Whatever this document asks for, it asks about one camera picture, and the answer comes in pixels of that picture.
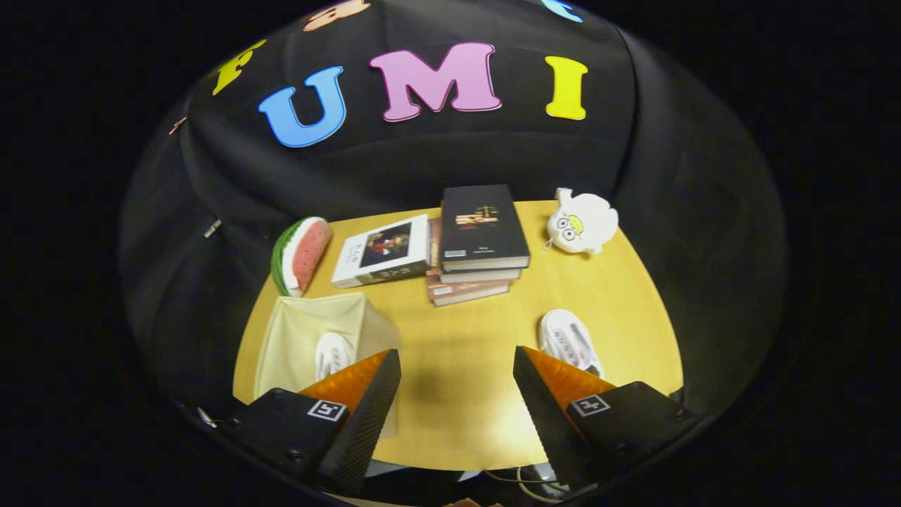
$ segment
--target white plush toy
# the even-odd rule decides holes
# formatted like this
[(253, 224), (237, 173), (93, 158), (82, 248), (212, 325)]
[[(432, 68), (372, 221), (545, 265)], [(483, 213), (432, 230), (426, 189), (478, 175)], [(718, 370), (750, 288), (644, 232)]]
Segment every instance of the white plush toy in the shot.
[(560, 207), (548, 220), (551, 241), (566, 252), (601, 253), (619, 226), (619, 214), (595, 194), (572, 197), (571, 189), (557, 189)]

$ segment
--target letter i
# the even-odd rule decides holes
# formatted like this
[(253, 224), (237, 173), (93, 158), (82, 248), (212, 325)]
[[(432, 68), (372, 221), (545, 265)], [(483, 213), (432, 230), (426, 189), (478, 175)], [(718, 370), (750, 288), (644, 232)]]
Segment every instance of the letter i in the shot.
[(544, 59), (554, 69), (554, 97), (548, 104), (548, 115), (570, 120), (584, 120), (582, 108), (582, 75), (588, 67), (578, 61), (549, 56)]

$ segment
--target yellow table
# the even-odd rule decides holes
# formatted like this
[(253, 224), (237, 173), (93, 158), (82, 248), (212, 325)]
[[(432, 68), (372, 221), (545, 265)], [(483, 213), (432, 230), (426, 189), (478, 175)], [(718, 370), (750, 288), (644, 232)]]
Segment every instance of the yellow table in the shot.
[[(335, 289), (332, 271), (344, 239), (438, 208), (331, 223), (334, 237), (305, 298), (363, 291), (402, 337), (397, 437), (373, 458), (439, 470), (486, 470), (547, 461), (513, 378), (518, 345), (538, 348), (539, 321), (564, 308), (585, 323), (615, 385), (644, 381), (669, 394), (682, 386), (678, 345), (663, 301), (622, 230), (594, 257), (544, 250), (545, 224), (557, 201), (517, 202), (531, 266), (509, 293), (435, 308), (424, 278)], [(278, 293), (269, 279), (250, 314), (233, 393), (253, 401), (253, 381)]]

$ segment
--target pink letter m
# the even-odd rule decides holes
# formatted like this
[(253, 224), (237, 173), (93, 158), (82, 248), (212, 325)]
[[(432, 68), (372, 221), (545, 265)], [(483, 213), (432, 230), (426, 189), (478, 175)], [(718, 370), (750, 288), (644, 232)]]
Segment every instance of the pink letter m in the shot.
[(452, 46), (438, 70), (432, 69), (414, 53), (401, 50), (379, 55), (369, 62), (381, 69), (388, 95), (388, 110), (382, 115), (389, 122), (409, 120), (421, 108), (410, 102), (410, 88), (435, 113), (441, 111), (451, 86), (457, 83), (457, 98), (450, 106), (457, 111), (490, 111), (501, 106), (491, 88), (488, 56), (495, 47), (482, 42), (462, 42)]

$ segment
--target stack of books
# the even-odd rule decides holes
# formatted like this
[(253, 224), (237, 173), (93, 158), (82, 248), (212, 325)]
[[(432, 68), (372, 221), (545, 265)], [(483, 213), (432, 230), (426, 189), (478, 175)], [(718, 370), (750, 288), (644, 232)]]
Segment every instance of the stack of books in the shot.
[(425, 275), (435, 306), (510, 291), (529, 248), (506, 185), (444, 190), (441, 217), (407, 218), (348, 238), (332, 275), (345, 289)]
[(529, 267), (529, 247), (506, 185), (445, 189), (441, 217), (430, 226), (432, 269), (426, 275), (435, 306), (508, 292)]

